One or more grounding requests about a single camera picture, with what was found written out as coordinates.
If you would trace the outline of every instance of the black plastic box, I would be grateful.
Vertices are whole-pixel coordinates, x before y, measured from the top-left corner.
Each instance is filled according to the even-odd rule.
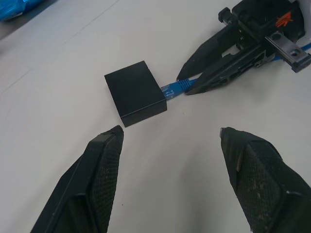
[[[167,110],[166,99],[144,61],[105,78],[125,127]]]

